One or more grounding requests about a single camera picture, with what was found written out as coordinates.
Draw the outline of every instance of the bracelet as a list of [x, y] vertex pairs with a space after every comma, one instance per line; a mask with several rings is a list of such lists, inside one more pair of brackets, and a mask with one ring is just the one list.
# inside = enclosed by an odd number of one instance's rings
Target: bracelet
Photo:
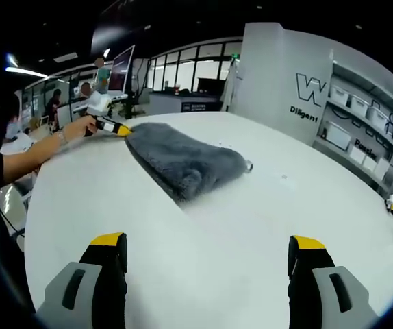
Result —
[[57, 135], [60, 140], [60, 146], [63, 146], [68, 143], [62, 130], [58, 130]]

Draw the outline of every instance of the dark ceiling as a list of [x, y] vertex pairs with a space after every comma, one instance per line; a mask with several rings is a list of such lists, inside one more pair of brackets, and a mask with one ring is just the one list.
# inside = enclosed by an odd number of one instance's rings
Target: dark ceiling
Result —
[[[307, 15], [311, 8], [295, 8], [302, 16], [287, 19], [294, 5], [289, 11], [276, 9], [278, 7], [273, 2], [258, 0], [0, 3], [0, 89], [16, 90], [37, 80], [4, 72], [7, 52], [15, 55], [20, 67], [44, 74], [93, 62], [92, 35], [97, 24], [104, 21], [119, 22], [126, 31], [120, 45], [112, 48], [109, 58], [134, 43], [137, 43], [136, 56], [147, 58], [199, 40], [241, 36], [247, 22], [278, 21], [286, 29], [318, 34], [349, 45], [393, 72], [393, 23], [383, 16], [346, 9], [344, 19], [335, 19], [337, 9], [328, 7], [328, 14], [315, 10], [320, 18], [315, 19]], [[385, 8], [383, 14], [391, 16], [389, 10]], [[59, 64], [53, 61], [74, 51], [79, 58]]]

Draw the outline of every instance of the white round table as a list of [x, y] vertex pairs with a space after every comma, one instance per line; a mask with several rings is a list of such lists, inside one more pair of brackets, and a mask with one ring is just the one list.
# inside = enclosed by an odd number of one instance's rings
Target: white round table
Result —
[[224, 112], [165, 114], [200, 141], [232, 148], [250, 174], [178, 206], [122, 138], [92, 136], [40, 170], [27, 216], [25, 264], [38, 308], [45, 287], [100, 234], [128, 240], [128, 328], [287, 328], [288, 241], [324, 243], [370, 292], [393, 302], [393, 217], [359, 178], [315, 149]]

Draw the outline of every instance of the person's hand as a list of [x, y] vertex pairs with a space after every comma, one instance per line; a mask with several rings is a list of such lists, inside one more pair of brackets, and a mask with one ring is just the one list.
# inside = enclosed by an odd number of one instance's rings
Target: person's hand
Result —
[[63, 128], [62, 132], [66, 141], [70, 142], [75, 138], [83, 137], [86, 129], [90, 130], [93, 134], [98, 130], [96, 128], [96, 120], [91, 115], [86, 115], [69, 123]]

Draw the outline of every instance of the letter w logo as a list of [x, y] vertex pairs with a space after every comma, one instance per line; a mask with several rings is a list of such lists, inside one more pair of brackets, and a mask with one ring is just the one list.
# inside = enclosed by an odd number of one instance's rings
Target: letter w logo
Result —
[[318, 93], [322, 92], [327, 82], [321, 86], [321, 81], [316, 77], [311, 77], [309, 80], [307, 80], [306, 75], [301, 73], [296, 73], [296, 78], [299, 99], [302, 99], [303, 101], [309, 101], [312, 98], [314, 104], [321, 107], [321, 105], [317, 104], [316, 102], [315, 94], [318, 96]]

